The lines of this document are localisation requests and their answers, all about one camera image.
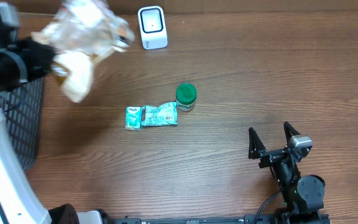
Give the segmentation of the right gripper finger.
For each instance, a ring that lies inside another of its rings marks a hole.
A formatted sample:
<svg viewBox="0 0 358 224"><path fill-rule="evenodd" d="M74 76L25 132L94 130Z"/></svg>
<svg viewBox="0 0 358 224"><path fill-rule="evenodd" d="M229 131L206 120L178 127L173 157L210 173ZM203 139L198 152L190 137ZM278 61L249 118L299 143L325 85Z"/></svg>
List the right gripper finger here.
<svg viewBox="0 0 358 224"><path fill-rule="evenodd" d="M266 148L256 130L253 127L249 128L249 159L258 159L265 151Z"/></svg>
<svg viewBox="0 0 358 224"><path fill-rule="evenodd" d="M300 133L288 121L284 122L283 127L287 143L290 142L292 136L300 135Z"/></svg>

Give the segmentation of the brown white snack bag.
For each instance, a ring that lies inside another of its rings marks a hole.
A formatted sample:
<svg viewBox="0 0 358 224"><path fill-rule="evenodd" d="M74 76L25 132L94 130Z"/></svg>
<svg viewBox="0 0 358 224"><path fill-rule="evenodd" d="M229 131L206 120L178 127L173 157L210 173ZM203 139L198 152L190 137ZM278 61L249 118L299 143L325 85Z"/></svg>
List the brown white snack bag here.
<svg viewBox="0 0 358 224"><path fill-rule="evenodd" d="M128 22L103 0L63 1L53 20L31 37L56 50L51 74L74 103L89 94L95 67L114 52L125 52L135 38Z"/></svg>

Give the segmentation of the green lid jar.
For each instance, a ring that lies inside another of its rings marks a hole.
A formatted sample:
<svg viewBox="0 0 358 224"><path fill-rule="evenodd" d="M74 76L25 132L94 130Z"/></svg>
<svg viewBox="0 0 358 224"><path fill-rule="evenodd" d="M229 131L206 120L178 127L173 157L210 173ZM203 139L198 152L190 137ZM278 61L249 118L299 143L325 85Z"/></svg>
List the green lid jar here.
<svg viewBox="0 0 358 224"><path fill-rule="evenodd" d="M196 88L190 83L183 83L176 90L177 106L182 111L190 111L195 107Z"/></svg>

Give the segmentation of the teal packet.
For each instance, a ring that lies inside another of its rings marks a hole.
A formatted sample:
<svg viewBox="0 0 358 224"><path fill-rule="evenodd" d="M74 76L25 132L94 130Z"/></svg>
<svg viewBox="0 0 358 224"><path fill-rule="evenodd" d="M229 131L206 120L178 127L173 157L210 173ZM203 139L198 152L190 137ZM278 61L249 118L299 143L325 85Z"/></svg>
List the teal packet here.
<svg viewBox="0 0 358 224"><path fill-rule="evenodd" d="M160 106L144 106L143 126L169 126L178 124L177 103L168 102Z"/></svg>

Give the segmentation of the teal tissue pack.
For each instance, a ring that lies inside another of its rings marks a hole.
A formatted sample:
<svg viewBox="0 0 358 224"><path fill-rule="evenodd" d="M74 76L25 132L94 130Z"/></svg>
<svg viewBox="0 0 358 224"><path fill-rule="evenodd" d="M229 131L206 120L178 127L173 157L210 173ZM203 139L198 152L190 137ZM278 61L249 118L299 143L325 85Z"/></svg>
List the teal tissue pack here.
<svg viewBox="0 0 358 224"><path fill-rule="evenodd" d="M136 106L127 106L124 128L126 130L137 131L141 129L142 108Z"/></svg>

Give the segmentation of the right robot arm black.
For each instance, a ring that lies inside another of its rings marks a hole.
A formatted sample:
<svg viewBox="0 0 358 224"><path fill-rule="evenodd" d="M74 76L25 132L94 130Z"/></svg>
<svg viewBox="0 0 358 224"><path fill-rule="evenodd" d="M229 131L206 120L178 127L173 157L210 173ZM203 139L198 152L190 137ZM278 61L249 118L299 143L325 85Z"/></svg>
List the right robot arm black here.
<svg viewBox="0 0 358 224"><path fill-rule="evenodd" d="M312 148L309 136L300 134L289 122L283 124L286 145L281 149L266 150L254 128L249 128L249 159L258 159L261 169L268 167L279 189L258 209L255 216L245 217L253 223L329 223L328 215L321 215L324 207L325 181L318 175L301 176L297 163ZM272 215L263 217L262 210L276 196L282 195L285 206Z"/></svg>

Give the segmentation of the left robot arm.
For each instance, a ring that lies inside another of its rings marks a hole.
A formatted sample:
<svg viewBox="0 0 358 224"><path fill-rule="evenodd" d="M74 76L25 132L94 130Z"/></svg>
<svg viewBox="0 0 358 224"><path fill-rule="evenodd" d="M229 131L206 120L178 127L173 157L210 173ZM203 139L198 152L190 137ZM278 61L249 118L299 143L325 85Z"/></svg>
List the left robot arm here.
<svg viewBox="0 0 358 224"><path fill-rule="evenodd" d="M0 2L0 92L43 78L50 72L54 49L17 38L16 8ZM104 210L77 212L67 203L46 209L32 190L12 146L6 115L0 107L0 223L112 223Z"/></svg>

